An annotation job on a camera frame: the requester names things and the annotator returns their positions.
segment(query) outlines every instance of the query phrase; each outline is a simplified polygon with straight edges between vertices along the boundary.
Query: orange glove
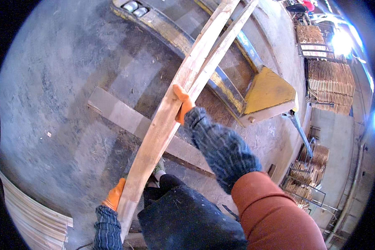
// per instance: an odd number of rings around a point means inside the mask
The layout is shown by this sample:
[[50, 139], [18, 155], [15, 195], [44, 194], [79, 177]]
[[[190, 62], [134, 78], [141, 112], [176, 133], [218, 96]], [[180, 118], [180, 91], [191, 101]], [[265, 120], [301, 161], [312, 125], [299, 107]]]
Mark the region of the orange glove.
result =
[[190, 96], [186, 93], [184, 88], [182, 88], [180, 85], [174, 84], [172, 85], [172, 88], [174, 89], [174, 92], [178, 96], [179, 100], [182, 101], [182, 107], [176, 115], [175, 120], [183, 126], [183, 124], [185, 123], [185, 114], [192, 108], [196, 107], [196, 105], [194, 104]]
[[107, 198], [102, 202], [103, 205], [117, 211], [118, 203], [120, 202], [120, 197], [122, 190], [124, 190], [125, 178], [121, 178], [118, 184], [108, 192]]

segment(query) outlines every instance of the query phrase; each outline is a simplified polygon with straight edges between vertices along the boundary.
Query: black apron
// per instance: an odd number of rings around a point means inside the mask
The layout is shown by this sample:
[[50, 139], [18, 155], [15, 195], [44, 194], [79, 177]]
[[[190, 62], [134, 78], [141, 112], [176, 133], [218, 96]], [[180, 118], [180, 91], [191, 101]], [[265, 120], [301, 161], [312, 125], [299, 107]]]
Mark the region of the black apron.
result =
[[149, 249], [246, 249], [237, 221], [187, 186], [168, 191], [138, 215]]

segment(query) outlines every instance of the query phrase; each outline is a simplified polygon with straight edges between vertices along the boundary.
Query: striped knit sleeve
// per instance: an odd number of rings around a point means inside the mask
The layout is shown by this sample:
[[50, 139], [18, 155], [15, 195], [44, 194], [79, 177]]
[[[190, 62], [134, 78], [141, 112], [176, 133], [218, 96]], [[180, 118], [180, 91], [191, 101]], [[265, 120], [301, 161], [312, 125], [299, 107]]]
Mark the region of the striped knit sleeve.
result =
[[123, 250], [121, 225], [118, 213], [104, 205], [96, 208], [97, 222], [94, 224], [96, 236], [93, 250]]
[[220, 186], [231, 193], [235, 182], [243, 175], [261, 171], [259, 159], [235, 131], [213, 123], [205, 109], [194, 107], [185, 114], [185, 128], [201, 151]]

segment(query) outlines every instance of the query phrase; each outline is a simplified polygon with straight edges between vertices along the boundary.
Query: lumber stack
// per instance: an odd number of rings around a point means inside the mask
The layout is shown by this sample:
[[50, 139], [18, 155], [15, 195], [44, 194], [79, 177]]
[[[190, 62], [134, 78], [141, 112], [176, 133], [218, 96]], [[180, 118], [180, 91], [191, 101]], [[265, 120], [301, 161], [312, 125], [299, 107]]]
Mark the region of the lumber stack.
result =
[[285, 194], [290, 196], [297, 204], [297, 206], [303, 210], [307, 210], [309, 202], [307, 200], [312, 199], [311, 189], [303, 185], [302, 183], [289, 179], [285, 186]]
[[64, 250], [72, 218], [57, 213], [21, 192], [0, 172], [5, 205], [18, 231], [31, 249]]
[[329, 159], [329, 148], [315, 145], [313, 157], [311, 159], [311, 167], [317, 171], [322, 171]]
[[303, 170], [306, 170], [304, 162], [295, 161], [289, 171], [289, 176], [295, 179], [288, 179], [284, 188], [284, 192], [303, 210], [307, 210], [309, 206], [307, 200], [311, 200], [312, 198], [309, 186], [318, 186], [325, 174], [325, 167], [329, 158], [329, 148], [315, 145], [313, 153], [311, 163], [308, 166], [310, 172], [303, 172]]
[[308, 87], [318, 96], [318, 103], [312, 104], [312, 107], [349, 115], [355, 90], [350, 67], [347, 64], [325, 60], [307, 61]]
[[296, 27], [297, 42], [309, 44], [324, 44], [324, 37], [318, 26], [304, 26], [299, 25]]

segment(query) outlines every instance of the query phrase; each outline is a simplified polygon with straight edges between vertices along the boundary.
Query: person in red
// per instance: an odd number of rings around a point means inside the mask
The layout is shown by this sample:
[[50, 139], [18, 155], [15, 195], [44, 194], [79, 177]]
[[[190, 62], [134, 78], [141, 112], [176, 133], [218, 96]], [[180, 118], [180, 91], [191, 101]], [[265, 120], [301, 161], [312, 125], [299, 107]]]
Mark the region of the person in red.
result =
[[308, 12], [315, 9], [315, 6], [313, 3], [311, 3], [311, 1], [303, 0], [300, 2], [302, 3], [297, 3], [286, 7], [286, 10], [290, 12]]

